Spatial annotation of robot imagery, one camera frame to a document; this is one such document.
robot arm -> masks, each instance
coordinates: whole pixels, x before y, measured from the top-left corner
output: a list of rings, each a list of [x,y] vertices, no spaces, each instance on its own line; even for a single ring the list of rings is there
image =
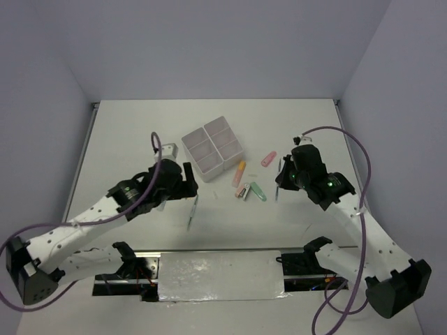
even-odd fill
[[[432,272],[424,260],[415,262],[382,229],[374,217],[359,208],[354,187],[340,173],[328,173],[319,150],[312,144],[299,145],[284,157],[284,167],[276,182],[280,188],[307,193],[313,203],[341,224],[354,242],[362,245],[360,212],[366,224],[366,263],[360,288],[370,305],[384,318],[396,313],[423,296]],[[360,259],[338,248],[330,239],[319,237],[305,247],[314,266],[330,269],[350,282],[357,278]]]
[[[117,220],[100,223],[113,217],[134,204],[145,192],[152,180],[155,167],[141,172],[132,179],[123,180],[111,188],[84,213],[76,216],[61,227],[45,234],[22,241],[11,239],[6,245],[6,268],[14,281],[24,305],[36,304],[49,297],[59,285],[96,274],[117,273],[126,278],[136,269],[152,276],[142,258],[124,242],[114,243],[107,248],[82,251],[82,247],[107,231],[133,220],[136,216],[149,213],[154,207],[167,200],[192,198],[197,195],[198,185],[190,163],[182,169],[173,160],[176,156],[174,144],[162,147],[161,169],[153,189],[134,210]],[[82,225],[83,222],[98,222]]]

gray wall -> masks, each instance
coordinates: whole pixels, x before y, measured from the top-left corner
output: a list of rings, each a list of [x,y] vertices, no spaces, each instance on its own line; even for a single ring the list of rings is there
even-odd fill
[[[26,1],[1,2],[0,49],[3,241],[25,225],[61,219],[91,108]],[[0,288],[17,303],[3,259]],[[19,320],[0,304],[0,333],[15,334]]]
[[[340,97],[390,0],[33,0],[93,101]]]
[[[447,334],[447,2],[393,0],[341,106],[372,157],[372,211],[432,265],[416,303],[424,334]]]

divided organizer box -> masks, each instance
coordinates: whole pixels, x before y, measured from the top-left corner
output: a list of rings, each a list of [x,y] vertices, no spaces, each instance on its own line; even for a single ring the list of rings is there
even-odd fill
[[[219,117],[182,137],[189,161],[203,181],[239,163],[244,150],[225,117]]]

yellow marker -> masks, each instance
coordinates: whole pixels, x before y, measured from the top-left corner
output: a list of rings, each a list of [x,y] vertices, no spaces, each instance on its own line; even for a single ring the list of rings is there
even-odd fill
[[[239,186],[240,180],[242,178],[242,174],[244,173],[244,170],[245,170],[245,165],[247,165],[245,163],[245,161],[240,161],[239,166],[237,167],[236,174],[235,174],[235,177],[233,179],[233,182],[231,183],[232,187],[238,187]]]

silver pen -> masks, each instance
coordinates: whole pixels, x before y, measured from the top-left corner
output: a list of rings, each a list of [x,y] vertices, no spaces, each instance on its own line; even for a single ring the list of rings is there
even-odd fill
[[[281,173],[281,159],[279,159],[278,162],[278,175]],[[274,202],[277,203],[278,202],[278,195],[279,195],[279,184],[277,184],[277,189],[274,193]]]
[[[194,200],[193,208],[191,208],[191,213],[189,213],[188,228],[186,230],[189,230],[189,228],[191,227],[191,222],[196,212],[197,202],[198,202],[198,194],[196,196],[196,199]]]

